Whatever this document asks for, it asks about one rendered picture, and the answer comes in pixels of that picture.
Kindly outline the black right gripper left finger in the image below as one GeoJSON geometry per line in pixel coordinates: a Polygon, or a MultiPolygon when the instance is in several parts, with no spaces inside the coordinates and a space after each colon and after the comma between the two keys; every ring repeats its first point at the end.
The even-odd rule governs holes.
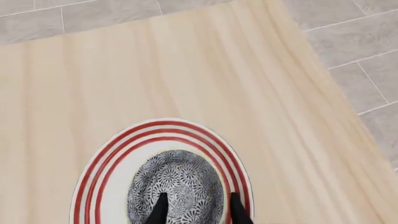
{"type": "Polygon", "coordinates": [[[169,208],[169,201],[167,193],[162,192],[159,195],[157,203],[155,204],[152,212],[150,213],[146,224],[166,224],[167,223],[167,213],[169,208]]]}

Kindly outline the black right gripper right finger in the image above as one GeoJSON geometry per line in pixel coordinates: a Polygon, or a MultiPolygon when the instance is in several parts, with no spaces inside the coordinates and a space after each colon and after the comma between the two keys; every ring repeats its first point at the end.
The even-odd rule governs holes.
{"type": "Polygon", "coordinates": [[[254,224],[246,213],[243,204],[240,201],[239,194],[232,192],[229,206],[232,224],[254,224]]]}

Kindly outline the black white patterned bowl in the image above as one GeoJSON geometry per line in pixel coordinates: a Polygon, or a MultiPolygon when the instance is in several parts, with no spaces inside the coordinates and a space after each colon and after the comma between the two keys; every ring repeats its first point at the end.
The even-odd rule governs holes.
{"type": "Polygon", "coordinates": [[[224,189],[215,168],[190,151],[161,152],[134,175],[127,194],[130,224],[144,224],[159,195],[169,202],[166,224],[220,224],[224,189]]]}

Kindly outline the white plate with red rings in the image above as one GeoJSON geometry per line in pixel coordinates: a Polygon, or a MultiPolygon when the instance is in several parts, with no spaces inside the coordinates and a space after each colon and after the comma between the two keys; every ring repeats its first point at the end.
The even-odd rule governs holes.
{"type": "Polygon", "coordinates": [[[73,193],[69,224],[130,224],[127,194],[134,175],[151,157],[165,151],[190,151],[217,171],[224,189],[223,219],[232,224],[232,192],[250,218],[254,196],[243,163],[231,145],[206,126],[180,118],[141,121],[111,137],[83,170],[73,193]]]}

